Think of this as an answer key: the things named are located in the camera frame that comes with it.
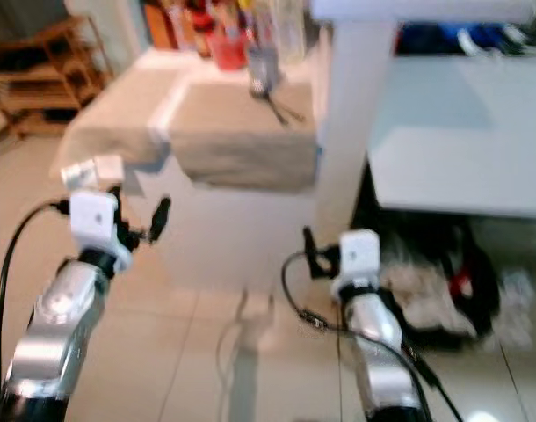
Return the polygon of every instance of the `bottle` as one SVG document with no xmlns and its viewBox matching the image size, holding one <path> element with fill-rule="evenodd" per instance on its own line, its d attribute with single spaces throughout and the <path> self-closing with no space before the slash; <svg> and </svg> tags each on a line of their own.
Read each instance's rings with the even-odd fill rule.
<svg viewBox="0 0 536 422">
<path fill-rule="evenodd" d="M 207 37 L 215 29 L 215 20 L 207 13 L 206 2 L 204 0 L 192 0 L 186 5 L 186 10 L 192 20 L 196 51 L 204 59 L 211 57 Z"/>
<path fill-rule="evenodd" d="M 243 11 L 244 14 L 244 22 L 245 22 L 245 34 L 247 36 L 247 40 L 251 44 L 256 44 L 257 39 L 254 31 L 254 13 L 252 9 L 252 0 L 238 0 L 239 1 L 239 7 Z"/>
<path fill-rule="evenodd" d="M 303 2 L 271 0 L 271 3 L 279 59 L 283 63 L 300 62 L 306 53 Z"/>
<path fill-rule="evenodd" d="M 182 0 L 163 0 L 163 7 L 169 16 L 179 50 L 192 49 L 192 27 L 186 19 Z"/>
<path fill-rule="evenodd" d="M 253 15 L 257 21 L 257 38 L 260 47 L 275 47 L 274 36 L 274 2 L 272 0 L 255 0 Z"/>
</svg>

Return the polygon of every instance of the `white table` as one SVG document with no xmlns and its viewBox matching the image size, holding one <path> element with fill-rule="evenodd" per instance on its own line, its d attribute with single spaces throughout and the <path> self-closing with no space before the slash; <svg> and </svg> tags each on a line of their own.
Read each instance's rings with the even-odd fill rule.
<svg viewBox="0 0 536 422">
<path fill-rule="evenodd" d="M 386 204 L 432 210 L 483 210 L 504 215 L 521 215 L 527 211 L 527 214 L 536 215 L 536 165 L 529 165 L 536 161 L 536 157 L 532 158 L 536 156 L 536 147 L 532 149 L 529 146 L 531 142 L 536 145 L 536 138 L 533 140 L 531 137 L 536 130 L 527 124 L 527 113 L 534 106 L 525 101 L 524 108 L 518 112 L 520 122 L 513 126 L 507 120 L 510 109 L 503 104 L 505 97 L 518 93 L 519 81 L 526 84 L 528 77 L 536 79 L 533 66 L 507 66 L 496 70 L 496 63 L 491 63 L 485 66 L 489 71 L 482 76 L 474 66 L 466 70 L 465 66 L 450 69 L 450 62 L 446 61 L 445 70 L 451 70 L 450 75 L 439 81 L 440 69 L 424 69 L 424 66 L 415 65 L 415 72 L 420 75 L 406 75 L 398 66 L 408 67 L 410 64 L 394 60 L 390 54 L 398 22 L 524 23 L 535 16 L 535 0 L 314 0 L 312 11 L 315 18 L 332 21 L 335 28 L 328 109 L 322 118 L 325 151 L 317 186 L 316 233 L 320 241 L 336 241 L 340 233 L 350 227 L 368 148 L 372 148 L 370 158 L 376 163 L 373 175 L 378 198 Z M 503 81 L 512 81 L 511 74 L 517 78 L 516 82 L 511 82 L 509 88 L 499 85 Z M 421 105 L 417 102 L 423 95 L 413 91 L 408 95 L 407 90 L 411 88 L 404 87 L 405 82 L 415 82 L 415 79 L 423 86 L 424 75 L 431 79 L 429 98 L 433 96 L 432 88 L 446 84 L 448 88 L 444 87 L 444 91 L 453 91 L 454 100 L 462 110 L 475 107 L 482 111 L 482 118 L 461 116 L 460 126 L 454 123 L 456 126 L 450 129 L 430 128 L 434 122 L 424 121 L 420 132 L 413 127 L 404 127 L 388 133 L 385 140 L 383 136 L 372 140 L 376 119 L 382 120 L 381 132 L 387 132 L 385 127 L 397 124 L 393 122 L 398 117 L 396 105 L 388 110 L 388 104 L 400 99 L 406 105 L 414 99 L 411 107 L 415 113 L 420 106 L 426 107 L 424 98 Z M 530 93 L 535 91 L 536 87 L 529 90 Z M 385 111 L 379 117 L 379 104 L 384 92 L 386 99 L 382 110 Z M 429 100 L 428 104 L 434 104 L 434 101 Z M 477 126 L 489 123 L 493 126 L 484 131 L 477 127 L 461 130 L 473 121 Z M 510 132 L 501 136 L 507 129 Z M 511 143 L 510 149 L 501 152 Z M 523 167 L 516 170 L 523 170 L 523 177 L 511 183 L 511 170 L 504 173 L 502 169 L 509 164 L 510 156 L 514 156 L 515 163 Z M 458 178 L 459 174 L 454 176 L 445 171 L 449 168 L 460 169 L 459 173 L 468 171 L 469 174 Z M 507 188 L 510 188 L 508 197 L 514 193 L 518 196 L 506 200 Z M 445 191 L 457 193 L 450 197 Z M 531 200 L 532 203 L 519 206 L 521 200 Z"/>
<path fill-rule="evenodd" d="M 536 218 L 536 59 L 394 59 L 369 157 L 383 207 Z"/>
</svg>

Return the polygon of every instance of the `cloth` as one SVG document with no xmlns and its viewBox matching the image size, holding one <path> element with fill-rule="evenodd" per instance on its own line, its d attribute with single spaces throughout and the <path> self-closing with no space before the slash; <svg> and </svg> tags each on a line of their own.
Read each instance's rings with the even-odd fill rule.
<svg viewBox="0 0 536 422">
<path fill-rule="evenodd" d="M 414 328 L 441 327 L 451 333 L 477 336 L 471 321 L 455 308 L 447 280 L 435 268 L 391 264 L 383 268 L 380 279 Z"/>
<path fill-rule="evenodd" d="M 104 90 L 69 125 L 50 169 L 95 156 L 118 155 L 125 163 L 148 164 L 161 157 L 160 142 L 148 124 L 180 70 L 132 67 Z"/>
<path fill-rule="evenodd" d="M 530 309 L 535 298 L 530 275 L 524 269 L 502 271 L 500 313 L 493 320 L 493 332 L 485 338 L 483 348 L 529 350 L 532 348 Z"/>
<path fill-rule="evenodd" d="M 317 144 L 311 87 L 283 84 L 272 97 L 289 126 L 279 123 L 268 104 L 252 98 L 247 85 L 191 85 L 169 129 L 185 173 L 214 186 L 278 191 L 313 186 Z"/>
<path fill-rule="evenodd" d="M 195 182 L 279 192 L 314 185 L 310 84 L 282 84 L 275 92 L 278 103 L 305 117 L 300 123 L 280 110 L 290 122 L 282 127 L 264 101 L 250 96 L 246 74 L 234 84 L 189 83 L 195 69 L 127 70 L 69 125 L 50 174 L 60 177 L 62 168 L 96 156 L 154 163 L 164 158 L 167 142 Z"/>
</svg>

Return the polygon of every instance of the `tiled floor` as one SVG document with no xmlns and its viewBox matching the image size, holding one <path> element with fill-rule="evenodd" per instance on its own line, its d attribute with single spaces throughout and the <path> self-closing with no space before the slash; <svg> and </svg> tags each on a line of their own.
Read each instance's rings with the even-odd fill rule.
<svg viewBox="0 0 536 422">
<path fill-rule="evenodd" d="M 0 265 L 20 218 L 64 191 L 47 178 L 58 140 L 0 145 Z M 75 247 L 67 223 L 43 215 L 20 240 L 4 325 L 4 365 L 35 296 Z M 335 315 L 325 286 L 309 302 Z M 429 355 L 467 420 L 536 422 L 534 347 L 528 352 Z M 435 393 L 438 421 L 452 420 Z M 354 422 L 363 420 L 345 342 L 302 327 L 281 298 L 193 291 L 174 285 L 155 251 L 142 247 L 113 283 L 81 381 L 75 422 Z M 490 419 L 473 419 L 488 422 Z"/>
</svg>

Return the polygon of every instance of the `shelf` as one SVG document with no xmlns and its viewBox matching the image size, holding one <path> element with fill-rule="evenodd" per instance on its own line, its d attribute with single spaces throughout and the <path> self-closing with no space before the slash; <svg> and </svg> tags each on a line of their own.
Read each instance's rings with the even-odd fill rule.
<svg viewBox="0 0 536 422">
<path fill-rule="evenodd" d="M 68 125 L 68 122 L 45 120 L 42 113 L 30 113 L 18 121 L 15 128 L 22 134 L 63 135 Z"/>
<path fill-rule="evenodd" d="M 0 102 L 10 112 L 43 108 L 78 108 L 98 94 L 98 88 L 89 85 L 70 87 L 75 91 L 72 98 L 62 83 L 15 83 L 1 92 Z"/>
<path fill-rule="evenodd" d="M 84 48 L 84 52 L 89 56 L 91 56 L 92 51 L 93 47 L 86 46 Z M 57 55 L 55 62 L 55 66 L 51 62 L 43 62 L 25 71 L 0 72 L 0 82 L 59 81 L 63 75 L 70 75 L 87 68 L 86 64 L 76 58 L 72 52 Z"/>
<path fill-rule="evenodd" d="M 88 16 L 83 15 L 71 16 L 56 25 L 48 27 L 48 29 L 40 31 L 31 38 L 19 41 L 2 42 L 0 43 L 0 51 L 39 47 L 42 43 L 48 43 L 61 38 L 65 32 L 76 29 L 87 22 L 88 19 Z"/>
</svg>

